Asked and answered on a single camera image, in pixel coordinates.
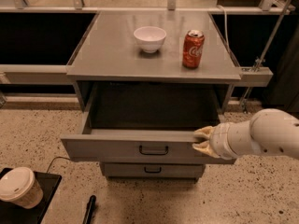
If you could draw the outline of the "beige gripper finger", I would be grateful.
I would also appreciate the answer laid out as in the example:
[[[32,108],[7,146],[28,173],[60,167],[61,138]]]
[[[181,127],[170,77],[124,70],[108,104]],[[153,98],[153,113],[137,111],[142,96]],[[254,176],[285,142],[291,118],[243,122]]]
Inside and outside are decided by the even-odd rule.
[[[193,135],[195,138],[203,138],[203,139],[208,140],[210,138],[210,136],[213,134],[213,132],[214,132],[213,126],[206,126],[206,127],[196,130],[193,133]]]
[[[210,157],[213,157],[213,158],[219,157],[219,155],[214,151],[214,149],[212,148],[212,146],[209,144],[208,141],[204,141],[202,143],[193,143],[192,147],[195,150],[197,150],[203,154],[206,154]]]

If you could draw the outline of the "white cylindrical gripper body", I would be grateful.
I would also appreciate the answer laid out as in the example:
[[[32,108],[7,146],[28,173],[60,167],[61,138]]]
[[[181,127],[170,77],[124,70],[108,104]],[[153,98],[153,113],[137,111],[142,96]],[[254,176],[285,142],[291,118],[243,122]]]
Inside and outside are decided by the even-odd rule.
[[[253,153],[249,122],[219,124],[213,131],[209,144],[225,160],[236,159]]]

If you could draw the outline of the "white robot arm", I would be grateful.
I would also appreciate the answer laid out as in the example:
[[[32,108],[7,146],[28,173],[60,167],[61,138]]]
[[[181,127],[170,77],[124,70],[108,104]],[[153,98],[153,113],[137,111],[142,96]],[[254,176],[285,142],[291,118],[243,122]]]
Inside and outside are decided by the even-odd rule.
[[[193,135],[196,141],[192,147],[213,158],[256,155],[299,159],[299,119],[278,109],[261,110],[243,122],[206,126]]]

